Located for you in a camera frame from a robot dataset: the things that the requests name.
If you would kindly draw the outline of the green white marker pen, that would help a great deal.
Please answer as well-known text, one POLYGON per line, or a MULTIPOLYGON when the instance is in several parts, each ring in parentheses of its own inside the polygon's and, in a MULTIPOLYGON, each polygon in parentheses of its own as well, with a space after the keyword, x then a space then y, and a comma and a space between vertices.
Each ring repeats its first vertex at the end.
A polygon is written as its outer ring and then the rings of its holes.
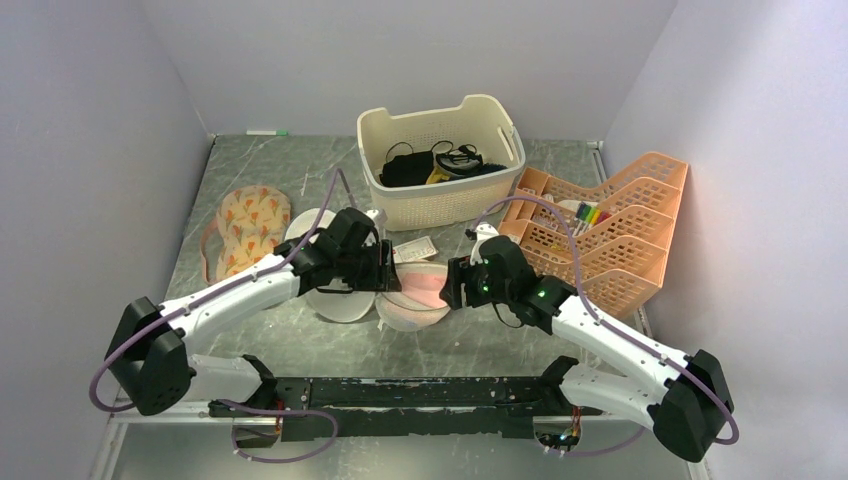
POLYGON ((287 130, 259 130, 259 129, 254 129, 254 130, 247 130, 245 132, 245 134, 246 135, 252 135, 252 136, 274 136, 274 137, 277 137, 277 136, 288 136, 289 132, 287 130))

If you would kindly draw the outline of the pink bra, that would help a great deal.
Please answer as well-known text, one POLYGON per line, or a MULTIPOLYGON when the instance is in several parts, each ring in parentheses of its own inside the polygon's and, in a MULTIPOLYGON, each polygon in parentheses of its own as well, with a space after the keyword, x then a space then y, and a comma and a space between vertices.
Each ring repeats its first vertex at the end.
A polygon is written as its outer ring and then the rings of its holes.
POLYGON ((402 293, 428 308, 441 309, 447 306, 440 296, 446 279, 445 272, 414 270, 403 273, 400 277, 402 293))

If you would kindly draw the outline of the small white red box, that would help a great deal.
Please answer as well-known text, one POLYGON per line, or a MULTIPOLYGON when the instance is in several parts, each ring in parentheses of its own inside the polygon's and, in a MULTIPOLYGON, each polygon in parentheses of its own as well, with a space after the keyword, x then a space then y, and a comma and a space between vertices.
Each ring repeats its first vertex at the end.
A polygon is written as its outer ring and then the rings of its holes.
POLYGON ((438 250, 429 236, 396 245, 393 249, 393 258, 396 263, 425 260, 437 254, 438 250))

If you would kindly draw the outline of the coloured markers set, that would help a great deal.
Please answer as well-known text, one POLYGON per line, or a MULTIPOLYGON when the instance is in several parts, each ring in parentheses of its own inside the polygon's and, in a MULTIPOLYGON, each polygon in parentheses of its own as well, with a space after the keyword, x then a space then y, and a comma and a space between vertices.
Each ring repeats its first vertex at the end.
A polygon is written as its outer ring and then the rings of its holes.
POLYGON ((575 213, 575 232, 577 235, 586 233, 596 224, 611 216, 609 211, 599 209, 596 205, 581 202, 575 213))

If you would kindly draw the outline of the beige trim mesh laundry bag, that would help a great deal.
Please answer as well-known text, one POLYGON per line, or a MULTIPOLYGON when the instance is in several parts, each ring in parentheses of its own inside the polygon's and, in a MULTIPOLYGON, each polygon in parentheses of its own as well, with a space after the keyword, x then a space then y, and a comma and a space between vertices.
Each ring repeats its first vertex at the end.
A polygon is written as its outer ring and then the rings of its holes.
MULTIPOLYGON (((414 270, 445 272, 446 264, 428 261, 401 263, 396 266, 399 279, 403 273, 414 270)), ((354 292, 350 294, 320 293, 316 290, 304 295, 306 303, 320 316, 335 323, 352 323, 361 320, 374 308, 379 326, 388 326, 400 332, 415 332, 441 321, 450 307, 431 309, 399 292, 354 292)))

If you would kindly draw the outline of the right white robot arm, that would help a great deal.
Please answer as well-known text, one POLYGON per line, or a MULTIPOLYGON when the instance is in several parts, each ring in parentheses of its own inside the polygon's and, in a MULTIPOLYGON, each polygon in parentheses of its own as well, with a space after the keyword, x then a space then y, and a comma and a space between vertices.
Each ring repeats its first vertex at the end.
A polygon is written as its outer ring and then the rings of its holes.
POLYGON ((690 355, 638 333, 583 299, 566 281, 534 271, 504 235, 478 240, 471 254, 449 260, 440 297, 453 309, 504 305, 523 326, 573 342, 617 369, 599 372, 577 363, 539 391, 550 413, 571 406, 618 415, 648 430, 669 452, 692 463, 722 443, 737 441, 733 402, 720 361, 690 355))

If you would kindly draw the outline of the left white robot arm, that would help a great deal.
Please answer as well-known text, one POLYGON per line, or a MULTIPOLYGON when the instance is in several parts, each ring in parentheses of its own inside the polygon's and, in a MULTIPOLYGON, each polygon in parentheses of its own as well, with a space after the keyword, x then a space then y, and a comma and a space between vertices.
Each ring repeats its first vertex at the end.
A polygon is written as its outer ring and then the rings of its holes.
POLYGON ((287 240, 246 271, 202 291, 124 310, 105 358, 108 370, 143 416, 181 401, 213 409, 240 405, 261 416, 282 405, 277 378, 256 357, 201 355, 200 344, 257 312, 311 291, 331 295, 397 292, 392 243, 380 236, 380 210, 339 211, 313 235, 287 240))

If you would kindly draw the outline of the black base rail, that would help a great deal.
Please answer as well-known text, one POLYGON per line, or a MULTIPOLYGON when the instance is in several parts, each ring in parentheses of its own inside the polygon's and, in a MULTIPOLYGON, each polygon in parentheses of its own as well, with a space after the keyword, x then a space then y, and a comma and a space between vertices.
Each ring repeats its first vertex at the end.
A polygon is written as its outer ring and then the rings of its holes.
POLYGON ((240 411, 212 401, 215 419, 232 418, 244 426, 257 410, 286 412, 280 421, 283 442, 341 437, 498 434, 530 439, 546 418, 565 421, 576 408, 548 379, 534 376, 421 377, 364 379, 280 377, 274 393, 261 394, 240 411))

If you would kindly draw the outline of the grey trim mesh laundry bag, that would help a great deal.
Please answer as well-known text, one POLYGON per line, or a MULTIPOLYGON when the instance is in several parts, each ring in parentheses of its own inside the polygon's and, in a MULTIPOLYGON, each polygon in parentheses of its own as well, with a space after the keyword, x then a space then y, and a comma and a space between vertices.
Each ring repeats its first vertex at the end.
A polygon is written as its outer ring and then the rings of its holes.
POLYGON ((315 220, 320 218, 316 229, 326 228, 336 217, 336 213, 326 209, 321 211, 320 208, 312 208, 297 215, 288 225, 283 236, 284 241, 299 239, 303 234, 307 233, 313 226, 315 220))

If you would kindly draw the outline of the black garments in basket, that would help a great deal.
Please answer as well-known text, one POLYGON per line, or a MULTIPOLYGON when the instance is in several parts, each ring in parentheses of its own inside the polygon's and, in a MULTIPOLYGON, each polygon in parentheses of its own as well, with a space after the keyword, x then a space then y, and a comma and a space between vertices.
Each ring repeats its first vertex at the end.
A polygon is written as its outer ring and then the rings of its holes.
POLYGON ((408 142, 397 142, 387 151, 380 184, 405 188, 465 180, 506 170, 507 166, 488 162, 473 144, 455 147, 439 140, 427 151, 416 151, 408 142))

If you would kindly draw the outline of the floral orange sleep mask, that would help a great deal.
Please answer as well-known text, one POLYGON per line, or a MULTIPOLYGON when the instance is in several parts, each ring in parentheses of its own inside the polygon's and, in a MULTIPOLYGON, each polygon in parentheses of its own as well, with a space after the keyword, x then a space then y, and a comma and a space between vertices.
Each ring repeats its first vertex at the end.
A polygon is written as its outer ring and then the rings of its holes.
POLYGON ((290 221, 290 200, 276 188, 249 185, 225 195, 200 238, 204 282, 212 285, 253 266, 280 244, 290 221), (206 244, 213 236, 223 245, 210 268, 206 244))

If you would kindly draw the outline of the cream plastic basket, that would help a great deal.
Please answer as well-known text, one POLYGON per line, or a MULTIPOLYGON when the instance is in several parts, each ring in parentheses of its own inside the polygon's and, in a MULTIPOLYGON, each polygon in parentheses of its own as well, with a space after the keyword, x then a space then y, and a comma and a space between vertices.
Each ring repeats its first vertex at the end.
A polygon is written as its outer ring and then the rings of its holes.
POLYGON ((526 163, 513 121, 485 94, 402 115, 367 110, 357 136, 373 203, 390 231, 470 220, 509 193, 526 163))

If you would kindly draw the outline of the orange plastic file organizer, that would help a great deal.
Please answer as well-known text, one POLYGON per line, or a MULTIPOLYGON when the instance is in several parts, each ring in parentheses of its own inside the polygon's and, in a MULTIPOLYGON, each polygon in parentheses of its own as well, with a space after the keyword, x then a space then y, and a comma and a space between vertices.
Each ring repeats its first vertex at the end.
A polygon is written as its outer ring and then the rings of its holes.
POLYGON ((583 188, 529 168, 514 191, 519 200, 497 229, 537 273, 581 280, 594 304, 624 320, 663 285, 688 170, 683 161, 649 152, 602 185, 583 188), (581 202, 611 216, 577 235, 581 202))

